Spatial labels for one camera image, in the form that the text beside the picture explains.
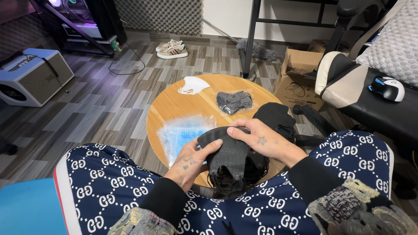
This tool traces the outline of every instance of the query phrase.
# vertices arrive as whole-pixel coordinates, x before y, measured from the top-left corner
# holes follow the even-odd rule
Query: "yellow cable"
[[[414,162],[415,167],[416,167],[416,168],[417,168],[417,170],[418,170],[418,166],[417,166],[417,163],[416,163],[416,161],[415,161],[415,152],[414,152],[414,150],[412,150],[412,161]]]

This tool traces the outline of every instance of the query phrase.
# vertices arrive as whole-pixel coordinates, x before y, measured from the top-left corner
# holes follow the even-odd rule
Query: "white sneaker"
[[[174,45],[172,47],[169,47],[167,49],[161,50],[157,52],[157,56],[162,59],[174,59],[174,58],[181,58],[186,57],[189,54],[186,50],[186,45]]]
[[[159,45],[159,46],[157,46],[156,48],[155,48],[155,51],[156,52],[159,52],[159,51],[162,51],[162,50],[165,50],[165,49],[167,49],[167,48],[169,48],[169,47],[172,47],[172,46],[174,46],[174,45],[183,45],[184,43],[183,43],[183,41],[174,41],[173,39],[171,39],[169,42],[167,42],[166,44],[163,44],[163,45]]]

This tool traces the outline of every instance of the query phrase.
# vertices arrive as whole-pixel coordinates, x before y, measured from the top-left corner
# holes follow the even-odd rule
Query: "gray mop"
[[[233,38],[230,35],[228,35],[226,32],[222,31],[218,27],[216,27],[213,24],[211,24],[209,21],[207,21],[207,20],[205,20],[203,18],[202,18],[202,20],[204,22],[206,22],[208,25],[210,25],[210,26],[214,27],[215,29],[219,30],[221,33],[223,33],[224,35],[226,35],[227,37],[229,37],[231,40],[233,40],[237,44],[237,49],[247,50],[247,41],[248,40],[246,38],[242,38],[242,39],[236,40],[235,38]],[[253,43],[252,44],[252,54],[251,54],[251,57],[259,58],[259,59],[264,59],[264,60],[269,60],[269,61],[275,61],[275,60],[277,60],[279,58],[279,55],[274,50],[270,50],[270,49],[267,49],[267,48],[265,48],[263,46],[258,45],[257,43]]]

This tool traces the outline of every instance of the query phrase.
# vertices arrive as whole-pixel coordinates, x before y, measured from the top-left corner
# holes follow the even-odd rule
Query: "navy blue pants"
[[[141,204],[161,176],[137,166],[123,151],[89,143],[68,151],[67,169],[82,234],[105,234],[122,215]],[[309,157],[347,179],[360,179],[390,197],[393,154],[376,136],[362,131],[331,134]],[[217,200],[187,192],[178,234],[317,234],[307,206],[283,172],[236,199]]]

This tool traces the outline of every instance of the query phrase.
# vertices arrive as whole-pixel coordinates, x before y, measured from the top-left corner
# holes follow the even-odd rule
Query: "small figurine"
[[[113,48],[114,51],[122,51],[121,48],[119,48],[119,42],[115,40],[112,41],[112,43],[110,44]]]

